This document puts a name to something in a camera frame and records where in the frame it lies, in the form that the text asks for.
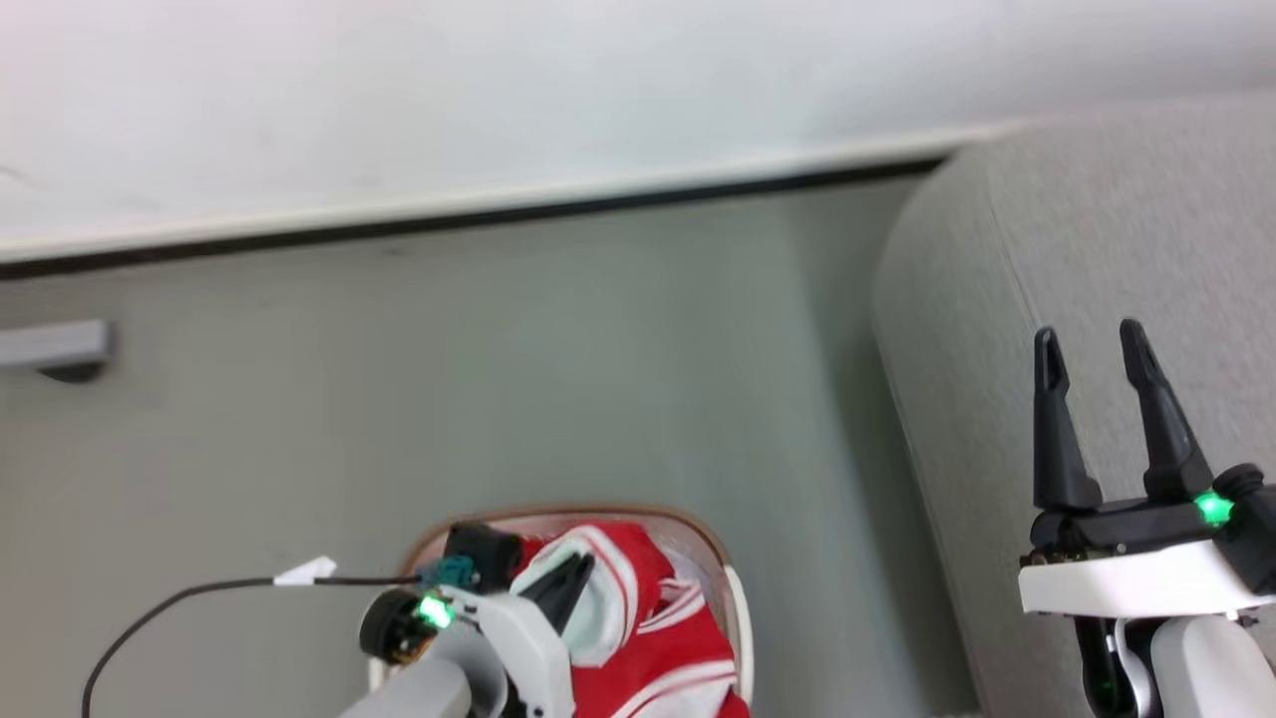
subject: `black cable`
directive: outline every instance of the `black cable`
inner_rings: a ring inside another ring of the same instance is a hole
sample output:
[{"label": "black cable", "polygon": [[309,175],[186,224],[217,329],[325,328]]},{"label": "black cable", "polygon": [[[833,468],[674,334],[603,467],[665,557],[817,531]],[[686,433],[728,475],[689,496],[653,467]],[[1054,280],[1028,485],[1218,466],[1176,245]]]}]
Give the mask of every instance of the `black cable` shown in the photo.
[{"label": "black cable", "polygon": [[[382,579],[367,579],[367,578],[346,578],[346,576],[333,576],[327,579],[315,579],[314,585],[316,587],[398,587],[404,584],[415,584],[421,580],[421,576],[390,576]],[[231,589],[246,589],[256,587],[273,587],[274,576],[262,578],[262,579],[240,579],[237,582],[217,582],[212,584],[200,584],[198,587],[190,587],[189,589],[182,589],[163,602],[156,606],[151,611],[142,615],[140,619],[134,621],[128,629],[120,634],[120,638],[115,639],[115,643],[106,649],[102,658],[97,661],[97,666],[93,666],[93,671],[88,675],[88,681],[84,681],[84,694],[80,698],[80,718],[91,718],[92,705],[93,705],[93,686],[97,685],[98,676],[102,675],[102,670],[106,668],[111,657],[114,657],[120,647],[125,644],[133,634],[138,633],[142,626],[149,624],[156,616],[163,613],[165,611],[172,608],[172,606],[180,601],[190,598],[193,596],[200,596],[205,593],[216,593],[219,590]]]}]

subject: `white wall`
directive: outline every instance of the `white wall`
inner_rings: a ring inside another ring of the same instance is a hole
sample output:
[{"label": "white wall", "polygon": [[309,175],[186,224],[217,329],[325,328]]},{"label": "white wall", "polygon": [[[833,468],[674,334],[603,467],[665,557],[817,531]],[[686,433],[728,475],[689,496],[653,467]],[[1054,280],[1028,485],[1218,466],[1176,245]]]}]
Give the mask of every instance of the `white wall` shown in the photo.
[{"label": "white wall", "polygon": [[1263,0],[23,0],[0,258],[578,198],[1276,80]]}]

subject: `gray floor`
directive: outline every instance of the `gray floor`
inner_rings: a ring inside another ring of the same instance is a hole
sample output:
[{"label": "gray floor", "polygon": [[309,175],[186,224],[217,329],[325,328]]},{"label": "gray floor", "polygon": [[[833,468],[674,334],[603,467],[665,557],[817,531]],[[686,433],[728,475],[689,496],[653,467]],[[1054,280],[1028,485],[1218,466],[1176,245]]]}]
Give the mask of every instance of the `gray floor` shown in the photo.
[{"label": "gray floor", "polygon": [[[444,517],[688,509],[752,601],[755,714],[975,700],[868,323],[912,181],[0,284],[0,326],[103,316],[93,386],[0,377],[0,695],[71,715],[188,584],[319,553],[392,571]],[[362,589],[202,598],[102,718],[336,715]]]}]

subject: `gray sofa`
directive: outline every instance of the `gray sofa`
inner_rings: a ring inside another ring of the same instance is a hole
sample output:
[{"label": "gray sofa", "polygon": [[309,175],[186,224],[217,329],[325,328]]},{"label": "gray sofa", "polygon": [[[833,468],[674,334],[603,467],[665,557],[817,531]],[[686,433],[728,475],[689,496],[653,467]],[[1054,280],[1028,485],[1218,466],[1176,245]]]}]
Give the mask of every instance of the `gray sofa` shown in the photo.
[{"label": "gray sofa", "polygon": [[[1016,585],[1035,517],[1034,330],[1059,332],[1109,500],[1141,495],[1147,467],[1123,316],[1142,319],[1212,469],[1276,472],[1276,98],[962,152],[900,218],[873,301],[985,715],[1090,715],[1071,621],[1021,615]],[[1276,615],[1253,631],[1276,656]]]}]

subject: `red cloth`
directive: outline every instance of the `red cloth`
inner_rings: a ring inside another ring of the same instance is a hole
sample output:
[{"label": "red cloth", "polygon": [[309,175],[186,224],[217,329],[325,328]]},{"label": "red cloth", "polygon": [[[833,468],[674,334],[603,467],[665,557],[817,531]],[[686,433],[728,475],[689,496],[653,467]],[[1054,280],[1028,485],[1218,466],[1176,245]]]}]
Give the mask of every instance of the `red cloth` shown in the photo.
[{"label": "red cloth", "polygon": [[675,576],[646,529],[629,523],[577,527],[537,559],[569,545],[588,546],[595,571],[615,578],[621,590],[601,608],[624,617],[610,658],[598,667],[572,667],[577,718],[748,718],[748,707],[731,691],[731,644],[699,585]]}]

